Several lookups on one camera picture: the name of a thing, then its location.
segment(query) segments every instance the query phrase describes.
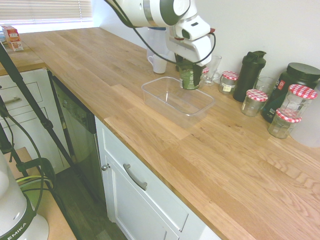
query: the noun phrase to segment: stainless steel dishwasher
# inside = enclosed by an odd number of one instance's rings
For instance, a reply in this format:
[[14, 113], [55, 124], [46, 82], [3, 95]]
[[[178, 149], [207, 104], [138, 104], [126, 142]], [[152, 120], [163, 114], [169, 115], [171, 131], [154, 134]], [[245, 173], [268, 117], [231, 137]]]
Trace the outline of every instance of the stainless steel dishwasher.
[[71, 159], [96, 197], [105, 202], [95, 115], [58, 78], [51, 78]]

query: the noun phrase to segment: wooden floor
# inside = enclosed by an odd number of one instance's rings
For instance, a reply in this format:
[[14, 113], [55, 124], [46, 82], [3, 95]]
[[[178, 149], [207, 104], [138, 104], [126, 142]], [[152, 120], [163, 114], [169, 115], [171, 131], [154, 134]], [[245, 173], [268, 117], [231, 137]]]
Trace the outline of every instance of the wooden floor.
[[106, 206], [92, 200], [70, 168], [58, 173], [56, 178], [56, 193], [78, 231], [74, 231], [78, 240], [127, 240], [118, 226], [109, 221]]

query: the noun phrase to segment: black shaker bottle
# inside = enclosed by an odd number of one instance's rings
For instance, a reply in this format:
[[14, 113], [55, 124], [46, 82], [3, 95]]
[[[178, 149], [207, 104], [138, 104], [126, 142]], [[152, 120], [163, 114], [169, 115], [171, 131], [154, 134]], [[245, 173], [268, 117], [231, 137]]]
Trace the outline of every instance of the black shaker bottle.
[[242, 67], [239, 74], [233, 98], [238, 102], [243, 102], [246, 98], [246, 92], [252, 89], [261, 70], [266, 65], [264, 51], [248, 52], [242, 60]]
[[288, 88], [292, 84], [300, 84], [315, 89], [318, 79], [320, 78], [320, 70], [306, 64], [291, 62], [286, 71], [281, 73], [279, 80], [265, 103], [261, 115], [269, 123], [272, 122], [276, 114], [276, 110], [281, 107], [284, 102]]

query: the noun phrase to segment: small carton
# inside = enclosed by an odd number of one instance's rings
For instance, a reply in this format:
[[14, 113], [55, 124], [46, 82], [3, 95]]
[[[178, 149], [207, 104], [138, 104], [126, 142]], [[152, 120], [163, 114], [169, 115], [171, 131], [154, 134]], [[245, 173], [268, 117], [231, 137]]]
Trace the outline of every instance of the small carton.
[[17, 29], [12, 26], [2, 26], [2, 30], [9, 47], [14, 52], [24, 49]]

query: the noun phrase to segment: rectangular plastic tub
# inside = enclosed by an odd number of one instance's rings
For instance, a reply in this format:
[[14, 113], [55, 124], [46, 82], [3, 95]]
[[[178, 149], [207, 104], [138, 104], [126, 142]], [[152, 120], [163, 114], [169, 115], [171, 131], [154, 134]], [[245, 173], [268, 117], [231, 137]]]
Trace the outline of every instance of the rectangular plastic tub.
[[215, 103], [200, 90], [185, 90], [173, 77], [161, 77], [142, 85], [144, 103], [182, 128], [192, 127], [206, 117]]

